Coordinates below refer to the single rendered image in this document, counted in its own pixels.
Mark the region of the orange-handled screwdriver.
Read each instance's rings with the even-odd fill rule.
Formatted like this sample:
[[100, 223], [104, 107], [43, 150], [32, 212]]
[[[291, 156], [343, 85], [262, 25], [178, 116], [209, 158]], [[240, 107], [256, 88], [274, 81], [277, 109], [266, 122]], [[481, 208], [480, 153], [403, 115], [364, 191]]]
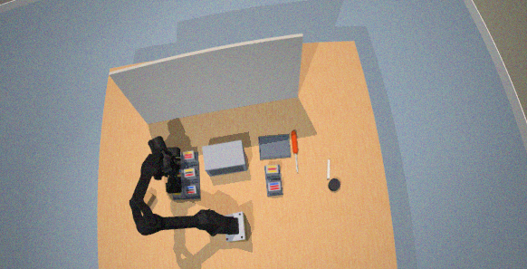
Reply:
[[[299, 150], [298, 150], [296, 131], [292, 131], [291, 134], [292, 134], [292, 150], [293, 150], [293, 153], [295, 154], [295, 156], [297, 158], [297, 153], [299, 152]], [[296, 164], [296, 172], [298, 172], [297, 159], [295, 160], [295, 164]]]

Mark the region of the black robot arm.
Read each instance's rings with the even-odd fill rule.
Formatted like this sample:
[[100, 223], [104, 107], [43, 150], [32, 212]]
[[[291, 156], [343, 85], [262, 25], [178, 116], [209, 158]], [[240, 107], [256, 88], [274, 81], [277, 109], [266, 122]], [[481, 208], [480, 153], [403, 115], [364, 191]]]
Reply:
[[[167, 216], [163, 217], [153, 214], [143, 198], [149, 188], [149, 183], [153, 177], [157, 181], [162, 180], [162, 176], [168, 178], [167, 173], [174, 169], [174, 161], [166, 155], [168, 148], [164, 143], [163, 137], [157, 136], [148, 142], [152, 154], [148, 154], [140, 169], [140, 178], [135, 186], [129, 206], [132, 210], [133, 220], [140, 234], [152, 235], [162, 230], [184, 229], [196, 227], [199, 230], [206, 230], [211, 236], [239, 234], [239, 219], [233, 216], [223, 216], [215, 210], [199, 210], [194, 216]], [[162, 173], [162, 169], [164, 173]], [[142, 215], [143, 214], [143, 215]]]

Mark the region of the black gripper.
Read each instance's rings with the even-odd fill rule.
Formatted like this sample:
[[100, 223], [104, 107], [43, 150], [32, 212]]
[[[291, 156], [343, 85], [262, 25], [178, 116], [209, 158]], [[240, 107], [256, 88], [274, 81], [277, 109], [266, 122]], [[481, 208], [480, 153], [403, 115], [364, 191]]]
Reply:
[[180, 157], [180, 149], [169, 147], [166, 153], [167, 153], [166, 155], [169, 155], [173, 159], [174, 166], [175, 166], [172, 171], [169, 171], [167, 173], [168, 175], [168, 182], [166, 183], [167, 192], [169, 194], [181, 193], [182, 192], [181, 177], [178, 176], [179, 170], [181, 168], [180, 158], [176, 159], [176, 157]]

